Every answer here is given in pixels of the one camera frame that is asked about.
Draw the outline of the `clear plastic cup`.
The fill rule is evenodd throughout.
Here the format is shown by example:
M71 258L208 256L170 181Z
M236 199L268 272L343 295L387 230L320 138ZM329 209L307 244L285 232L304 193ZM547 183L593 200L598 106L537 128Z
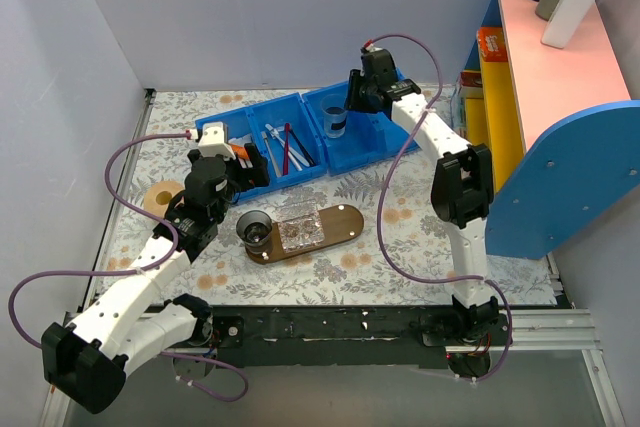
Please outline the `clear plastic cup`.
M329 139L336 139L344 135L347 124L347 110L345 96L330 94L321 101L323 114L323 128Z

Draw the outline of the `dark smoked plastic cup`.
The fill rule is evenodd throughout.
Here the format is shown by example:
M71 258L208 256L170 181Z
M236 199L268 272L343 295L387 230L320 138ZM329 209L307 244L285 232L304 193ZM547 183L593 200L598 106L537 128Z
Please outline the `dark smoked plastic cup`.
M249 253L269 255L272 250L271 217L264 211L251 210L240 216L236 224L236 233Z

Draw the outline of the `clear textured acrylic holder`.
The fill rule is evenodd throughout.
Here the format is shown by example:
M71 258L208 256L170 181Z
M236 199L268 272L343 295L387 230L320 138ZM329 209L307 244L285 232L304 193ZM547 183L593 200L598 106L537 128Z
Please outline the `clear textured acrylic holder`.
M325 240L324 228L314 200L284 205L277 218L285 253L316 246Z

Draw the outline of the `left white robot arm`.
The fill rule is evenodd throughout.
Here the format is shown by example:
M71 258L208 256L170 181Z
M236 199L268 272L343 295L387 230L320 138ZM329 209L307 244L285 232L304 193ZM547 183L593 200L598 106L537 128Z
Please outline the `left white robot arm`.
M218 234L235 197L269 184L267 160L253 143L247 157L217 149L189 152L191 170L166 205L132 274L116 281L67 325L51 324L41 337L45 379L97 414L122 391L127 377L164 349L181 342L205 345L213 333L208 304L190 294L142 320L151 302L185 272Z

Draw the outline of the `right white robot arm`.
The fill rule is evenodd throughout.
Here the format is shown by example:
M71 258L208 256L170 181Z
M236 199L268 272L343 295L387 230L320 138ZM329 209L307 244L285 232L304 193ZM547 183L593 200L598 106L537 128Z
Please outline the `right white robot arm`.
M453 285L453 325L444 332L475 344L499 318L498 299L486 283L486 224L494 200L492 156L484 144L458 135L410 79L399 77L391 53L368 42L361 49L361 69L349 75L345 107L352 112L383 113L406 131L433 162L431 205L450 241L454 276L426 279Z

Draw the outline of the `orange toothpaste tube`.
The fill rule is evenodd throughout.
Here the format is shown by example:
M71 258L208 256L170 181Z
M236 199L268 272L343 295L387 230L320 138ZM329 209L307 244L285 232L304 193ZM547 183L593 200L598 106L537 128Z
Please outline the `orange toothpaste tube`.
M250 159L247 150L243 146L236 145L236 144L231 144L231 148L232 148L234 154L238 158L241 158L243 160L249 160Z

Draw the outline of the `grey toothbrush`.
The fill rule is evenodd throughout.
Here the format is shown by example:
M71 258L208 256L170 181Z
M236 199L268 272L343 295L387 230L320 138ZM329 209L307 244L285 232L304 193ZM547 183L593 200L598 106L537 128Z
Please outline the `grey toothbrush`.
M274 155L274 151L273 151L272 146L271 146L270 137L265 131L261 132L261 136L262 136L263 142L264 142L264 144L266 146L266 149L267 149L267 152L268 152L268 155L269 155L269 159L271 161L271 165L272 165L272 168L273 168L274 173L276 175L276 178L281 178L282 177L281 169L280 169L280 166L279 166L279 164L277 162L277 159L276 159L276 157Z

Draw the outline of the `white toothbrush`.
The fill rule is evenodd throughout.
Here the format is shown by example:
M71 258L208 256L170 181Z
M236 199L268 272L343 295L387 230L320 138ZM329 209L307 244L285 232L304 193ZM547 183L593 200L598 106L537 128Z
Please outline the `white toothbrush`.
M299 162L299 159L296 157L294 152L288 146L288 144L286 143L286 140L283 139L280 136L279 131L275 127L273 127L271 124L266 124L265 127L267 128L267 130L268 130L269 134L271 135L271 137L273 139L277 140L281 144L281 146L283 147L283 149L286 152L286 155L287 155L288 159L293 163L295 168L298 171L301 171L302 170L302 164Z

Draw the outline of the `red toothbrush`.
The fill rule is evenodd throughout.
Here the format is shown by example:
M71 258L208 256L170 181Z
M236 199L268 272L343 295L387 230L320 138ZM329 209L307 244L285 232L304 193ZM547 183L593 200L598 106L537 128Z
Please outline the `red toothbrush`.
M289 131L290 124L287 122L284 124L284 154L283 154L283 175L289 174Z

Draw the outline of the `oval wooden tray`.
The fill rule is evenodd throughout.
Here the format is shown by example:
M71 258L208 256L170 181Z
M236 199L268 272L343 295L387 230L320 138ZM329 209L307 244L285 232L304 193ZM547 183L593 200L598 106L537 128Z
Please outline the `oval wooden tray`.
M273 220L266 212L252 210L236 223L236 234L247 256L266 265L337 246L359 237L364 216L354 206L339 204Z

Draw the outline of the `floral table mat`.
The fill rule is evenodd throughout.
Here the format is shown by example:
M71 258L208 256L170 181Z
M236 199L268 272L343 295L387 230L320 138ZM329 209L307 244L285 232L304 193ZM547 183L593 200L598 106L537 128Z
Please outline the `floral table mat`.
M159 92L153 99L146 132L184 130L196 119L285 96L294 91ZM145 143L131 172L128 198L142 205L144 194L160 181L182 182L189 171L187 143L160 140ZM449 304L452 284L411 282L389 267L379 252L376 212L380 188L391 160L351 173L328 176L260 196L234 206L219 227L217 238L196 263L165 289L159 302L189 292L216 305L426 305ZM394 171L385 197L384 240L401 268L418 277L452 277L453 263L444 227L428 203L432 167L421 152L405 154ZM364 216L363 233L334 248L266 266L252 262L236 234L240 215L252 209L275 220L288 203L314 200L319 208L341 202ZM125 270L147 241L153 223L131 210L121 210L112 222L111 242L102 255L107 271ZM511 306L553 305L556 298L549 262L491 257L490 277Z

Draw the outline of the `left blue divided bin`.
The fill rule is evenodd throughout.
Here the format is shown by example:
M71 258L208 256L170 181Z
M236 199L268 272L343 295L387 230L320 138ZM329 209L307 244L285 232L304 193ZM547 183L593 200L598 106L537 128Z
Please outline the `left blue divided bin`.
M267 160L270 184L240 194L241 203L314 180L328 170L321 134L298 93L201 117L195 121L195 126L201 130L212 122L224 123L230 138L250 137ZM291 158L288 173L283 174L284 141L289 142L291 152L309 154L315 164L307 167L301 159Z

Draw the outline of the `blue divided bin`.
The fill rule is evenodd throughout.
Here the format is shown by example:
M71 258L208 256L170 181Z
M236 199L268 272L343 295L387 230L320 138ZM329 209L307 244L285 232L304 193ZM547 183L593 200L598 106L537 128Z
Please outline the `blue divided bin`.
M344 134L339 138L329 138L324 130L324 110L331 106L332 101L342 106L347 90L348 82L344 81L302 95L321 134L331 176L395 157L409 136L383 113L349 112Z
M230 138L250 137L267 160L270 184L240 194L241 203L314 180L328 170L321 134L298 93L201 117L195 121L195 126L201 130L212 122L224 123ZM309 154L315 164L307 167L301 159L291 158L288 173L283 174L284 141L289 142L291 152Z

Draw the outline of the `right blue divided bin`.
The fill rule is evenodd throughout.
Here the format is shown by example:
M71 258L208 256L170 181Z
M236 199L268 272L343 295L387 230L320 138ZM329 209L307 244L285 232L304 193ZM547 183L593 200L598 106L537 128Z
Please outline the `right blue divided bin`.
M331 176L395 157L409 136L383 113L349 112L344 134L339 138L329 138L324 130L324 110L331 106L332 101L342 106L347 90L348 82L344 81L302 95L321 134Z

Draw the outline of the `sponge package box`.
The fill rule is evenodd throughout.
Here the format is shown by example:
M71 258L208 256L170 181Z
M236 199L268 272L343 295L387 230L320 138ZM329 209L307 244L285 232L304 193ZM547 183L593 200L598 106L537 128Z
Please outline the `sponge package box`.
M452 119L462 125L465 121L465 101L467 99L479 100L484 98L483 83L480 70L463 70L455 84L451 97Z

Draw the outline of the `orange snack box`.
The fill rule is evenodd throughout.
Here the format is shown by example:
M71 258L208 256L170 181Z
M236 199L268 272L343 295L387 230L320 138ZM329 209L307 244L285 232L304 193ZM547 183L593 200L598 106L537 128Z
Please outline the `orange snack box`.
M507 62L508 51L502 27L486 27L478 29L476 42L479 56L485 62Z

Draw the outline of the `blue pink shelf unit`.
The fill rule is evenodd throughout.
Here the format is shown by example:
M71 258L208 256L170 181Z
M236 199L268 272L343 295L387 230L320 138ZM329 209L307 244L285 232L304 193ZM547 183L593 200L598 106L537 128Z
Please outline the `blue pink shelf unit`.
M483 25L500 27L509 75L489 134L523 150L491 151L496 197L486 244L492 255L539 259L639 185L639 102L630 97L596 7L563 50L541 43L532 0L490 0Z

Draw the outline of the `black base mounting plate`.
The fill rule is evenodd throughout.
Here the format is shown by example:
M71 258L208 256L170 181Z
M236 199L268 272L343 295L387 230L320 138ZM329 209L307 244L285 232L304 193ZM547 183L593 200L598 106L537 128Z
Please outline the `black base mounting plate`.
M502 347L507 318L470 326L451 306L215 306L208 339L179 341L228 364L417 366L445 369L447 355Z

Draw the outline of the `aluminium frame rail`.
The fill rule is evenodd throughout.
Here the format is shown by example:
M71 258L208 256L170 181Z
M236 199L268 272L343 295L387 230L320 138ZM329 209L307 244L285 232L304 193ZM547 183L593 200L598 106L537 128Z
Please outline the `aluminium frame rail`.
M603 344L585 309L517 309L490 353L496 373L470 383L453 373L407 364L340 364L313 360L317 339L245 341L226 368L200 368L212 389L245 396L217 401L178 383L163 361L148 363L118 400L90 414L58 389L46 399L44 426L201 425L265 423L406 425L621 426L625 419L605 363ZM503 337L512 341L505 344Z

